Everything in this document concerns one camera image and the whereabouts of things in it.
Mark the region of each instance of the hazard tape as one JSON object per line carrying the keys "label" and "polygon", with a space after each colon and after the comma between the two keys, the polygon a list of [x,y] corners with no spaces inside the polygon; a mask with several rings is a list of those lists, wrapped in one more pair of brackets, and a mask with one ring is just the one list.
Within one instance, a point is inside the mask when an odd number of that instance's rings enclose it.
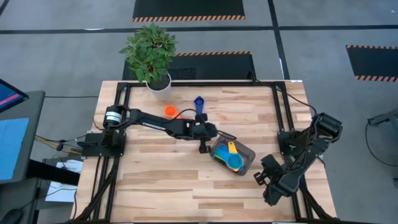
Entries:
{"label": "hazard tape", "polygon": [[175,56],[199,56],[199,55],[244,55],[250,54],[250,51],[240,51],[240,52],[199,52],[199,53],[177,53]]}
{"label": "hazard tape", "polygon": [[162,16],[162,17],[135,17],[133,22],[178,22],[178,21],[218,21],[244,20],[245,16]]}
{"label": "hazard tape", "polygon": [[357,80],[362,80],[362,81],[398,82],[397,77],[383,77],[383,76],[374,76],[374,75],[356,75],[355,78]]}
{"label": "hazard tape", "polygon": [[367,46],[367,45],[346,45],[346,48],[364,48],[364,49],[398,49],[398,47],[387,46]]}

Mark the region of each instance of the monitor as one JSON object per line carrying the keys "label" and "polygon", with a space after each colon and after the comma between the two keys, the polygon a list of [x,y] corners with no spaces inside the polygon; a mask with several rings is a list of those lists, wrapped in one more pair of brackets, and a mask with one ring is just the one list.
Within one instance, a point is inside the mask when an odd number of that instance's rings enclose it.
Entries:
{"label": "monitor", "polygon": [[0,113],[28,99],[26,93],[0,78]]}

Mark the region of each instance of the orange object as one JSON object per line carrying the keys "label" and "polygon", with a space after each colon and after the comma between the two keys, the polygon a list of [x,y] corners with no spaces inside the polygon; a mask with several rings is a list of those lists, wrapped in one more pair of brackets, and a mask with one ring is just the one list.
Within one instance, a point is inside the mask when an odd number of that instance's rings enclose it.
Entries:
{"label": "orange object", "polygon": [[178,115],[178,111],[174,106],[166,106],[165,113],[169,118],[174,118]]}

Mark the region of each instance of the wooden tabletop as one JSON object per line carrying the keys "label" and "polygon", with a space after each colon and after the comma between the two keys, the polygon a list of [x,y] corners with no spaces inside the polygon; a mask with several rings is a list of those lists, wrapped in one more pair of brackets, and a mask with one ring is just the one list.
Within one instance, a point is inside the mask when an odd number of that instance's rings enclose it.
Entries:
{"label": "wooden tabletop", "polygon": [[[103,82],[95,111],[95,122],[102,128],[105,109],[113,105],[118,82]],[[307,102],[302,82],[286,81],[287,92]],[[282,163],[276,133],[279,130],[272,91],[266,86],[172,87],[170,102],[157,101],[146,87],[133,87],[130,108],[164,116],[166,105],[179,111],[195,108],[197,96],[205,99],[204,112],[217,128],[238,137],[256,152],[256,159],[245,176],[236,176],[199,154],[199,141],[171,138],[162,131],[143,126],[127,128],[127,144],[121,158],[112,210],[112,222],[270,222],[293,221],[292,199],[282,197],[270,207],[264,202],[253,174],[262,170],[260,160],[273,154]],[[284,105],[279,95],[282,112]],[[296,129],[307,128],[309,108],[289,98]],[[187,112],[184,118],[193,118]],[[77,214],[88,205],[97,158],[87,158],[78,184]],[[335,208],[323,164],[316,161],[306,172],[308,189],[330,215]],[[101,214],[104,217],[103,197]],[[298,195],[305,216],[302,196]]]}

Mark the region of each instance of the blue screen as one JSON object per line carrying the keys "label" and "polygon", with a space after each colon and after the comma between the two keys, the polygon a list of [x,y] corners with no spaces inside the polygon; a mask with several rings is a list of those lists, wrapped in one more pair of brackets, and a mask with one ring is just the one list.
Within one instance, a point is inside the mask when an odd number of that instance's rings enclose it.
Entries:
{"label": "blue screen", "polygon": [[14,90],[0,84],[0,109],[23,98]]}

